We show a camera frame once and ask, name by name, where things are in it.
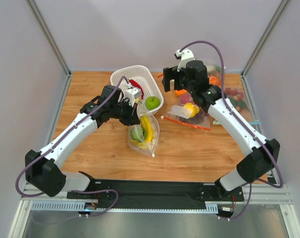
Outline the yellow fake banana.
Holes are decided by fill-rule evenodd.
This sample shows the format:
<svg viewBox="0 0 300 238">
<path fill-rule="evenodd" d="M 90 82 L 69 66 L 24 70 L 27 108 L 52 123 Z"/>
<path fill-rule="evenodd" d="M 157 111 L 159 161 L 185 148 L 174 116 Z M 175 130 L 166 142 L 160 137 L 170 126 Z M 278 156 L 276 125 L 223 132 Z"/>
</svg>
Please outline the yellow fake banana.
<svg viewBox="0 0 300 238">
<path fill-rule="evenodd" d="M 145 142 L 149 143 L 153 139 L 153 128 L 151 126 L 151 122 L 147 116 L 141 117 L 141 125 L 143 130 L 146 133 Z"/>
</svg>

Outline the green fake apple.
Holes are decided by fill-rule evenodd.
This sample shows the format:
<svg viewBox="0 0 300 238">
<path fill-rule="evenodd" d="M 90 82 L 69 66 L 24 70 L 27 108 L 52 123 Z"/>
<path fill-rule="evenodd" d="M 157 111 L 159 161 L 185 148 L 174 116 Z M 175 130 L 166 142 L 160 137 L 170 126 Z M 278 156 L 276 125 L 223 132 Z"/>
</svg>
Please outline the green fake apple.
<svg viewBox="0 0 300 238">
<path fill-rule="evenodd" d="M 151 111 L 160 105 L 160 100 L 156 96 L 150 96 L 146 99 L 146 108 Z"/>
</svg>

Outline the clear dotted zip bag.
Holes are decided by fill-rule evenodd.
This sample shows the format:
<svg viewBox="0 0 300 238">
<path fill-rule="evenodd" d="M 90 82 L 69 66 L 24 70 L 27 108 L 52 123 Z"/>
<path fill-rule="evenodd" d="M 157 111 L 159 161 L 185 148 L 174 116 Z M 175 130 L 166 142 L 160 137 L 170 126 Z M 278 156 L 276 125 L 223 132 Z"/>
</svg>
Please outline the clear dotted zip bag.
<svg viewBox="0 0 300 238">
<path fill-rule="evenodd" d="M 128 144 L 136 152 L 154 158 L 160 134 L 158 121 L 142 105 L 137 107 L 137 116 L 140 123 L 129 126 Z"/>
</svg>

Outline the red fake chili pepper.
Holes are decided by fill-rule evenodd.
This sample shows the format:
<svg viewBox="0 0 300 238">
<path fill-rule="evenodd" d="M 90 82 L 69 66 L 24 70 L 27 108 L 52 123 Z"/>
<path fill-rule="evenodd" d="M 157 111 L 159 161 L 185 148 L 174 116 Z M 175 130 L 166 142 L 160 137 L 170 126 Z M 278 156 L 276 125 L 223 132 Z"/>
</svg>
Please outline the red fake chili pepper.
<svg viewBox="0 0 300 238">
<path fill-rule="evenodd" d="M 133 79 L 130 79 L 129 82 L 132 84 L 132 86 L 137 87 L 137 88 L 139 88 L 139 89 L 141 90 L 141 93 L 142 93 L 141 99 L 143 99 L 143 98 L 144 98 L 144 91 L 143 91 L 142 87 L 140 86 L 140 84 L 137 83 L 137 82 L 136 82 L 135 80 L 133 80 Z"/>
</svg>

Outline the yellow fake pear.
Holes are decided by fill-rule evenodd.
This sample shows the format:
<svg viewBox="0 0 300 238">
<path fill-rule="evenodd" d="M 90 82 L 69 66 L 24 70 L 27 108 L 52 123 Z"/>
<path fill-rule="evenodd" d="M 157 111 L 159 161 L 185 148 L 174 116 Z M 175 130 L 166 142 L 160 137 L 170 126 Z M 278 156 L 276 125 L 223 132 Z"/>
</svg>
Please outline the yellow fake pear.
<svg viewBox="0 0 300 238">
<path fill-rule="evenodd" d="M 140 101 L 141 101 L 141 98 L 139 97 L 135 100 L 135 103 L 138 104 Z"/>
</svg>

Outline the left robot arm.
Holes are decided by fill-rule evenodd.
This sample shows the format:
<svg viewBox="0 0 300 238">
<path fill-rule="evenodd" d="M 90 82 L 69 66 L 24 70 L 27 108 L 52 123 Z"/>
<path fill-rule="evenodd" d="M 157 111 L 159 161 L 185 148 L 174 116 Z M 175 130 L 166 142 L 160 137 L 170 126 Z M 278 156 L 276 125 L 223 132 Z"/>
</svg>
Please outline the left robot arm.
<svg viewBox="0 0 300 238">
<path fill-rule="evenodd" d="M 91 133 L 110 119 L 125 126 L 137 125 L 137 102 L 141 89 L 128 85 L 126 91 L 106 85 L 100 96 L 86 103 L 74 121 L 54 141 L 39 152 L 30 150 L 25 156 L 25 179 L 49 197 L 63 190 L 85 191 L 91 178 L 82 172 L 63 173 L 61 167 L 68 156 Z"/>
</svg>

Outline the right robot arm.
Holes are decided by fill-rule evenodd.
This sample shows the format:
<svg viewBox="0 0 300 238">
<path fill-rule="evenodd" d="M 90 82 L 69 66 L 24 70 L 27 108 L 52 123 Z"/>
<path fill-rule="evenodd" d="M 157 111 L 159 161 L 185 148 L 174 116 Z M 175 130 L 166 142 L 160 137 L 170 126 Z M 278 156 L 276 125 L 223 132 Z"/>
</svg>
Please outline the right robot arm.
<svg viewBox="0 0 300 238">
<path fill-rule="evenodd" d="M 253 183 L 277 165 L 279 142 L 268 140 L 255 130 L 221 88 L 210 84 L 207 68 L 202 61 L 192 60 L 184 69 L 176 66 L 164 68 L 162 84 L 166 92 L 170 91 L 171 80 L 174 80 L 176 90 L 185 89 L 196 105 L 221 123 L 245 155 L 235 169 L 215 182 L 221 191 L 230 192 L 246 183 Z"/>
</svg>

